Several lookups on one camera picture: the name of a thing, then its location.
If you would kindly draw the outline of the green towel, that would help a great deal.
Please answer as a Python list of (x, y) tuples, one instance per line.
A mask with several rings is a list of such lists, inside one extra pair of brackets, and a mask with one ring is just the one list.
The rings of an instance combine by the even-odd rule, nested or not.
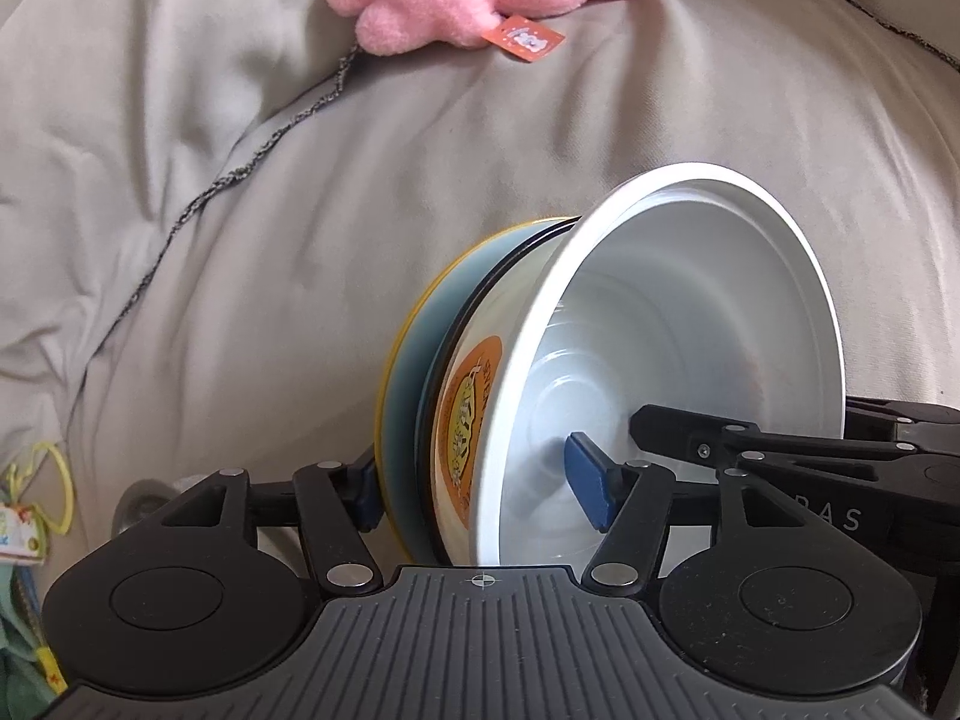
[(13, 598), (13, 566), (2, 566), (2, 717), (31, 720), (50, 706), (52, 689), (39, 670), (37, 639)]

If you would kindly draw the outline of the white plastic takeaway bowl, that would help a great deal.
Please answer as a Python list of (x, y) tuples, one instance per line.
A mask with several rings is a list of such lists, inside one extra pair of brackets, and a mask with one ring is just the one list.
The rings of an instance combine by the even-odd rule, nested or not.
[(652, 169), (516, 255), (457, 333), (430, 431), (444, 553), (585, 566), (601, 537), (566, 439), (638, 463), (643, 406), (836, 437), (845, 398), (832, 296), (788, 211), (727, 167)]

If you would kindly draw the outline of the beige sofa cover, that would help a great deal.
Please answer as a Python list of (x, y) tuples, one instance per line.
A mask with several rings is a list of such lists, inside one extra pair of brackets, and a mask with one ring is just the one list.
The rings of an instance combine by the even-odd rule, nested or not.
[(623, 0), (521, 64), (361, 62), (324, 0), (2, 0), (2, 455), (67, 449), (49, 583), (142, 478), (370, 442), (423, 288), (709, 161), (811, 239), (862, 395), (958, 398), (958, 0)]

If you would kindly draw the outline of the stainless steel bowl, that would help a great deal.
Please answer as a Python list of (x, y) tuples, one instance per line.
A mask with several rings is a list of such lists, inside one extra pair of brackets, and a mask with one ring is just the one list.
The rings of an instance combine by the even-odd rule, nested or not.
[(160, 479), (140, 479), (130, 484), (112, 514), (110, 536), (116, 538), (128, 528), (135, 527), (202, 479), (203, 475), (190, 475), (172, 483)]

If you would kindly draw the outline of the kids vitamin bottle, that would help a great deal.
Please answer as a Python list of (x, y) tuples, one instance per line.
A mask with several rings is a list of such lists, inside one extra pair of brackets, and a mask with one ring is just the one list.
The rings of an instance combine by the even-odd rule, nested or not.
[(0, 505), (0, 561), (13, 566), (37, 566), (47, 557), (44, 523), (29, 507)]

